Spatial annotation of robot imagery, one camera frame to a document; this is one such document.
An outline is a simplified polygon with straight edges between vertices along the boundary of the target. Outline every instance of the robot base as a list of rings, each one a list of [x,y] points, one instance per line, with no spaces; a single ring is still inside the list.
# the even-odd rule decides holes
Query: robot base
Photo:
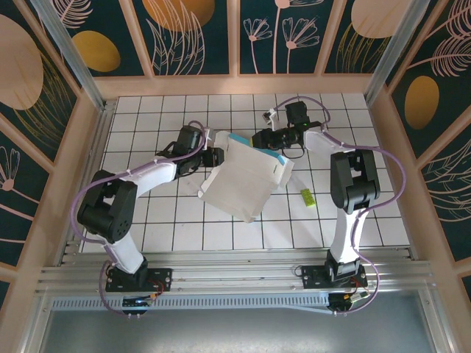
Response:
[[[324,265],[301,266],[301,277],[304,289],[355,288],[356,284],[350,280],[352,278],[356,279],[361,287],[368,287],[365,269],[362,265],[359,266],[356,275],[335,282],[330,280]]]
[[[132,275],[126,274],[117,268],[112,268],[107,273],[105,290],[108,293],[168,292],[171,286],[171,273],[171,268],[148,268],[146,270],[146,280],[142,285],[139,285],[138,281],[131,278]]]

